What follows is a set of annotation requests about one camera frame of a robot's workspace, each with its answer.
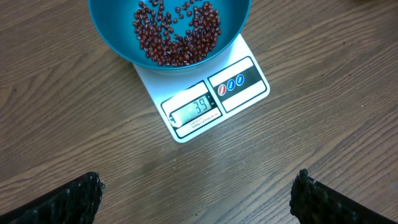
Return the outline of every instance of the wooden table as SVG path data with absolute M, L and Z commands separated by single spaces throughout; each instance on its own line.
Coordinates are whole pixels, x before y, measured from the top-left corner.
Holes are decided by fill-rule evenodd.
M 0 21 L 0 214 L 98 171 L 95 223 L 297 223 L 308 167 L 398 221 L 398 1 L 253 1 L 271 94 L 187 144 L 86 1 L 2 0 Z

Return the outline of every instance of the blue button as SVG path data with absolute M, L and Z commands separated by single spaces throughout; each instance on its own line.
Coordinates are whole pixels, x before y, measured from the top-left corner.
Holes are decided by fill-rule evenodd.
M 244 83 L 244 76 L 242 74 L 236 77 L 236 85 L 241 86 Z
M 235 89 L 235 80 L 229 80 L 226 87 L 229 91 L 234 90 Z

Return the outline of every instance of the scale platform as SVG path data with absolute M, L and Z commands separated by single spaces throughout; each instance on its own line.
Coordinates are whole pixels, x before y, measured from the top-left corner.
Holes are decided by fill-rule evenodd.
M 154 70 L 134 65 L 173 138 L 185 143 L 270 92 L 242 35 L 215 58 L 193 68 Z

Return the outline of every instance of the scale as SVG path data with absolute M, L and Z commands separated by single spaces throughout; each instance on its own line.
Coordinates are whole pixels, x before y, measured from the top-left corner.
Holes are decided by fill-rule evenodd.
M 241 34 L 193 68 L 134 65 L 173 138 L 185 143 L 268 96 L 269 84 Z

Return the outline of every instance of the bowl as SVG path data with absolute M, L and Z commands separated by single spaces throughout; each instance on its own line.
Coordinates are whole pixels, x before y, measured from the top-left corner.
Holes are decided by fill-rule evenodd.
M 135 21 L 134 13 L 140 9 L 138 0 L 88 0 L 91 18 L 96 29 L 104 41 L 120 56 L 126 60 L 142 67 L 159 70 L 178 70 L 192 68 L 206 61 L 211 60 L 224 51 L 240 34 L 249 16 L 252 0 L 211 0 L 214 10 L 219 10 L 222 34 L 219 36 L 214 51 L 209 52 L 207 57 L 198 63 L 183 67 L 158 66 L 150 58 L 145 57 L 145 51 L 139 48 L 139 41 L 134 33 L 132 22 Z M 159 10 L 159 5 L 153 7 L 148 0 L 143 1 L 150 9 Z M 164 0 L 164 14 L 171 12 L 172 19 L 178 18 L 175 12 L 176 7 L 181 7 L 187 0 Z M 181 10 L 184 19 L 178 19 L 178 23 L 170 25 L 174 28 L 171 41 L 174 41 L 174 34 L 185 36 L 185 31 L 192 27 L 188 23 L 193 16 L 188 17 L 187 12 L 192 11 L 194 6 L 202 7 L 204 1 L 197 1 L 188 8 Z

